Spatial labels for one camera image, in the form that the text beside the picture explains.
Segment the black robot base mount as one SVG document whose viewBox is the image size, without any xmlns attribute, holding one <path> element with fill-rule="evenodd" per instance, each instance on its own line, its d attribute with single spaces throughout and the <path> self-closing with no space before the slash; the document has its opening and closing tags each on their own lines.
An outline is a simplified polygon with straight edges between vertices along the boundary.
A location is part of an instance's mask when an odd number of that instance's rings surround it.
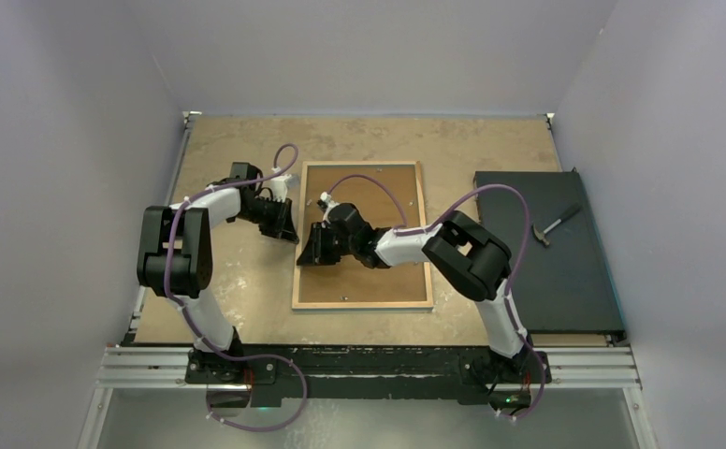
<svg viewBox="0 0 726 449">
<path fill-rule="evenodd" d="M 362 346 L 243 343 L 224 359 L 192 349 L 187 384 L 235 385 L 255 407 L 285 398 L 444 399 L 520 408 L 552 381 L 546 353 L 503 358 L 486 346 Z"/>
</svg>

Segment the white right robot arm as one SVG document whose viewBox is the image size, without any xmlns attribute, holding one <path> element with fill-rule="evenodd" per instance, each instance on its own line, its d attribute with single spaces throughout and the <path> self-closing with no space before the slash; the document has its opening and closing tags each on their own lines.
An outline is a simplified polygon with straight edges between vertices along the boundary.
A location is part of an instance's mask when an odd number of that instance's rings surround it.
<svg viewBox="0 0 726 449">
<path fill-rule="evenodd" d="M 311 224 L 299 267 L 327 267 L 352 256 L 369 269 L 430 263 L 463 297 L 473 301 L 483 322 L 491 367 L 505 381 L 524 373 L 529 332 L 515 307 L 512 284 L 523 253 L 513 258 L 508 245 L 467 214 L 453 210 L 425 227 L 374 227 L 351 203 L 326 207 Z"/>
</svg>

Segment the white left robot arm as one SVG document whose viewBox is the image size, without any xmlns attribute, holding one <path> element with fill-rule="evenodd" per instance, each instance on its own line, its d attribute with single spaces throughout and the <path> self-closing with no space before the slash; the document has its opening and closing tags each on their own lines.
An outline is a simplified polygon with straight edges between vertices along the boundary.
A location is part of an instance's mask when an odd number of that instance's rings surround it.
<svg viewBox="0 0 726 449">
<path fill-rule="evenodd" d="M 280 169 L 267 176 L 249 163 L 235 163 L 229 177 L 200 193 L 143 212 L 138 281 L 175 307 L 190 328 L 195 349 L 212 354 L 209 370 L 221 382 L 239 379 L 249 358 L 210 289 L 211 231 L 242 220 L 257 225 L 265 237 L 298 243 L 288 196 L 297 184 L 297 178 Z"/>
</svg>

